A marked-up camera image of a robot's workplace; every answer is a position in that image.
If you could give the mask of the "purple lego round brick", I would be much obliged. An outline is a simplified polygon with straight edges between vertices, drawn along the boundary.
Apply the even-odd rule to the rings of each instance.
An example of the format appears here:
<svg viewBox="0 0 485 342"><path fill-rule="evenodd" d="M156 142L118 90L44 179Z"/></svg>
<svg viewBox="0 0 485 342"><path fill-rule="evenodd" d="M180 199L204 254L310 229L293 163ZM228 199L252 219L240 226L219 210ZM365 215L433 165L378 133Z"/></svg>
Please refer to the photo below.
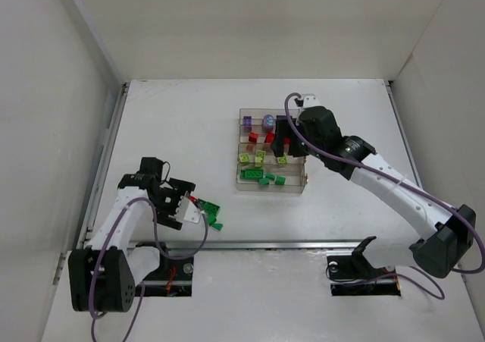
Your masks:
<svg viewBox="0 0 485 342"><path fill-rule="evenodd" d="M265 115L262 119L262 127L271 129L275 125L275 118L273 115Z"/></svg>

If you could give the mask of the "green lego square brick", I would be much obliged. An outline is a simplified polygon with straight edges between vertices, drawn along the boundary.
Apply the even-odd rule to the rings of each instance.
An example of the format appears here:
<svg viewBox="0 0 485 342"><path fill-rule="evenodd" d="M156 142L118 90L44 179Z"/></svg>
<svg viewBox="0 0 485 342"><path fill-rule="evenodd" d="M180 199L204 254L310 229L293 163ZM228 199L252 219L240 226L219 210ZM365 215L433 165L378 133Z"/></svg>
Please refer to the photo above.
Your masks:
<svg viewBox="0 0 485 342"><path fill-rule="evenodd" d="M286 183L286 178L283 176L276 176L275 184L276 185L284 185Z"/></svg>

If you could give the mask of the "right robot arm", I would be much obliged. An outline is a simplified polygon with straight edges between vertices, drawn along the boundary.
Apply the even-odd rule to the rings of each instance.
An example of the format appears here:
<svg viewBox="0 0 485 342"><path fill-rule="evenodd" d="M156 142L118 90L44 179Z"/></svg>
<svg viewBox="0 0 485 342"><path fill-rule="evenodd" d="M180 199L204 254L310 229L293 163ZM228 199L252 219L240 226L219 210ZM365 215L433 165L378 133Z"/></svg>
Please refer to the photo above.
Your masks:
<svg viewBox="0 0 485 342"><path fill-rule="evenodd" d="M419 267L435 278L446 278L476 242L473 209L455 208L423 191L371 144L342 134L333 112L324 106L303 106L295 118L277 116L271 150L276 156L314 156L328 170L375 195L414 229L410 240L379 240L372 234L350 253L329 257L337 266L338 281L373 278L388 266Z"/></svg>

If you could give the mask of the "red lego small brick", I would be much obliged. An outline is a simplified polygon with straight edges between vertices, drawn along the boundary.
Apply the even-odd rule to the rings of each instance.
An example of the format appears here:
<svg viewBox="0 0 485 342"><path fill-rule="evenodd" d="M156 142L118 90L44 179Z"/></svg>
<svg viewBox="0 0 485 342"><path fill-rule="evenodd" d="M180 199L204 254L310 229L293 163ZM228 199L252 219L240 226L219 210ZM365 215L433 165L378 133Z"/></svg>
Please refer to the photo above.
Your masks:
<svg viewBox="0 0 485 342"><path fill-rule="evenodd" d="M258 134L251 132L248 136L248 140L250 143L257 143L258 142Z"/></svg>

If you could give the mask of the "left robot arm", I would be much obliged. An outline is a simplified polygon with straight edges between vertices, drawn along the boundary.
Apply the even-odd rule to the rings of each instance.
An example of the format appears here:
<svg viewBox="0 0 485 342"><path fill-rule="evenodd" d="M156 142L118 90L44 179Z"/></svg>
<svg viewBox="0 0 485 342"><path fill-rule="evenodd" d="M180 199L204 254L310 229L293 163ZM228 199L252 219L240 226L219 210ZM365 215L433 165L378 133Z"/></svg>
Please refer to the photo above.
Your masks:
<svg viewBox="0 0 485 342"><path fill-rule="evenodd" d="M195 190L194 183L168 176L170 165L144 157L139 170L125 174L103 225L82 249L68 257L71 305L76 312L99 318L126 312L141 293L145 279L162 278L169 268L185 265L193 254L171 255L155 240L129 248L136 226L149 221L180 230L180 209Z"/></svg>

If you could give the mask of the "red lego block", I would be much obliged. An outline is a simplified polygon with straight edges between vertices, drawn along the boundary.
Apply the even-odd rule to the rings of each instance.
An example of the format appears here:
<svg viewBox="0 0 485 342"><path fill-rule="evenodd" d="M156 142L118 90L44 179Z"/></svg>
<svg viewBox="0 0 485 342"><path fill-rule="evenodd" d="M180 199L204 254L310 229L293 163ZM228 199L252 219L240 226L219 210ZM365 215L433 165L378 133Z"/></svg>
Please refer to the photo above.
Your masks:
<svg viewBox="0 0 485 342"><path fill-rule="evenodd" d="M271 144L274 141L275 133L270 132L266 134L266 137L264 139L265 144Z"/></svg>

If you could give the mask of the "green lego long brick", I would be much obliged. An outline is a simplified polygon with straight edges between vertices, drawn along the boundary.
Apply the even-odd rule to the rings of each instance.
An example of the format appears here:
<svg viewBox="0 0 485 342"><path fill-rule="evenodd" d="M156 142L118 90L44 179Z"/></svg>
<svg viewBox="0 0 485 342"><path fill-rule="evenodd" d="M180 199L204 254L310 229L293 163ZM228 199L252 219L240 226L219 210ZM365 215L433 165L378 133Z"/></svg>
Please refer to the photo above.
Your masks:
<svg viewBox="0 0 485 342"><path fill-rule="evenodd" d="M264 171L262 169L247 168L241 170L239 177L243 180L259 180L264 177Z"/></svg>

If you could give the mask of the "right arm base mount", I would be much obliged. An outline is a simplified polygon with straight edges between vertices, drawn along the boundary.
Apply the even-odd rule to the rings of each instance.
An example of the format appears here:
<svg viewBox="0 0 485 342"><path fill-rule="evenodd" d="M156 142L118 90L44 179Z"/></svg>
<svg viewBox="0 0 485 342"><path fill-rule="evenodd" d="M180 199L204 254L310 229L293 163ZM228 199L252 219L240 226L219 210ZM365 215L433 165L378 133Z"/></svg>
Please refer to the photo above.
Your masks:
<svg viewBox="0 0 485 342"><path fill-rule="evenodd" d="M363 257L327 255L325 274L333 297L400 297L394 268L373 268Z"/></svg>

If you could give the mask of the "purple lego plate brick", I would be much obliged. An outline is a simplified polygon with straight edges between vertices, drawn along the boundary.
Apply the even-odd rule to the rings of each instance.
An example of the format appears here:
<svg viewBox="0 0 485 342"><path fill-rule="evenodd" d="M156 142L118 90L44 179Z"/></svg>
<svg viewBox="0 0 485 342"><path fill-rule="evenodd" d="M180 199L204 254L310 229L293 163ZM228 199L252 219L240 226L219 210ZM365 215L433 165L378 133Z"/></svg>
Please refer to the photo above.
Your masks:
<svg viewBox="0 0 485 342"><path fill-rule="evenodd" d="M242 128L245 132L252 131L252 117L251 116L244 116L242 118Z"/></svg>

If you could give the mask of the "lime lego square brick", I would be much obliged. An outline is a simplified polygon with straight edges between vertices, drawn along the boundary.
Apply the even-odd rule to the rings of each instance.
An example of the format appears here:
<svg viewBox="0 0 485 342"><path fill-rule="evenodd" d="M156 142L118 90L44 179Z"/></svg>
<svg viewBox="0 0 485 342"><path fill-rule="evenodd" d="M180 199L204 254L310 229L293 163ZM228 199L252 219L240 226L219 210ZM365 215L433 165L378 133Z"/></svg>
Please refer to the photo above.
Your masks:
<svg viewBox="0 0 485 342"><path fill-rule="evenodd" d="M239 156L238 156L238 159L241 163L250 163L250 161L251 161L250 155L246 152L240 153Z"/></svg>

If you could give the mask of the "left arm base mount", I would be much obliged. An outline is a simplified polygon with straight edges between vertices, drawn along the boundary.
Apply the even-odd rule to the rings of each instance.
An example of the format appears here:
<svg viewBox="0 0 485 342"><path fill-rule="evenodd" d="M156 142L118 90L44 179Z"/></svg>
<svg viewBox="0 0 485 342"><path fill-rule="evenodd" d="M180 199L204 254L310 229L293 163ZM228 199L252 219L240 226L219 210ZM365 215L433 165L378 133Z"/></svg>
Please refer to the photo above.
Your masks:
<svg viewBox="0 0 485 342"><path fill-rule="evenodd" d="M145 297L190 297L194 258L168 259L157 249L137 248L117 267L120 296L132 300Z"/></svg>

